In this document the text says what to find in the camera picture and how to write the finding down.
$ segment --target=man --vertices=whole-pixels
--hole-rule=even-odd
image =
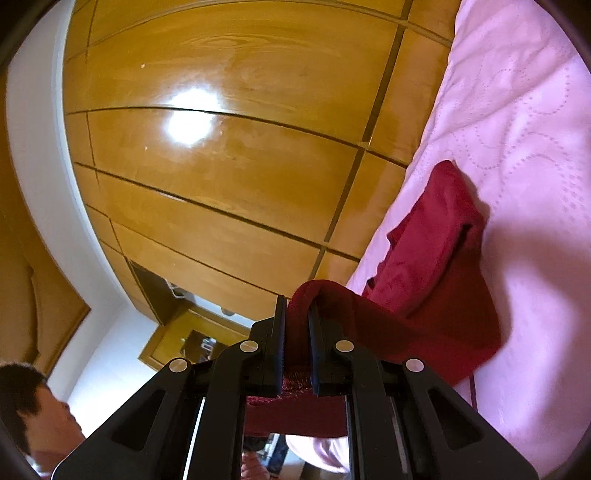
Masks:
[[[0,365],[0,419],[42,478],[85,437],[67,403],[56,399],[45,376],[27,364]]]

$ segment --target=red fabric fold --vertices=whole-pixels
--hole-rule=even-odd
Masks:
[[[294,293],[282,396],[249,398],[246,433],[347,434],[343,398],[310,391],[307,312],[313,301],[322,319],[339,322],[348,339],[377,358],[421,358],[452,385],[488,360],[501,334],[479,269],[483,228],[459,170],[449,161],[436,165],[411,212],[389,233],[391,247],[363,297],[327,280],[309,281]]]

